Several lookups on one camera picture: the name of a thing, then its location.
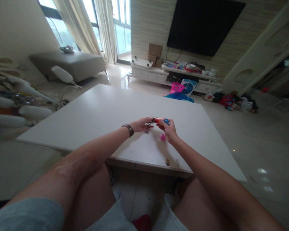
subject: hand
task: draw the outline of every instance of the hand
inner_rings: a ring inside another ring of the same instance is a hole
[[[134,132],[146,132],[146,131],[150,131],[151,128],[154,127],[153,125],[149,125],[149,126],[146,125],[146,123],[152,124],[153,122],[151,120],[153,120],[152,116],[141,118],[139,120],[131,122],[130,125],[134,129]]]
[[[169,143],[171,143],[175,138],[178,137],[176,127],[174,126],[174,122],[171,119],[170,125],[167,125],[163,120],[160,120],[160,123],[157,124],[159,129],[163,130],[166,135],[166,139]]]

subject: gray ottoman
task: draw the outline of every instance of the gray ottoman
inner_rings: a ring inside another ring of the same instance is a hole
[[[30,55],[30,60],[47,80],[57,79],[51,71],[53,66],[59,66],[69,72],[75,82],[87,79],[95,74],[106,71],[102,56],[75,51],[65,54],[62,51],[47,52]]]

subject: pink basket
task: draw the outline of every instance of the pink basket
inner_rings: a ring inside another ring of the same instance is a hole
[[[172,83],[170,94],[183,91],[184,86],[180,83]]]

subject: television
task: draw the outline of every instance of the television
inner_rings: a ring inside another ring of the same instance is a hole
[[[167,46],[213,57],[245,5],[231,0],[178,0]]]

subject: curtain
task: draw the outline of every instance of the curtain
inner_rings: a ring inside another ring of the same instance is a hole
[[[101,55],[82,0],[53,0],[62,20],[83,52]]]
[[[111,0],[94,0],[96,17],[99,24],[101,43],[105,52],[105,60],[116,64],[117,45],[115,27],[112,19]]]

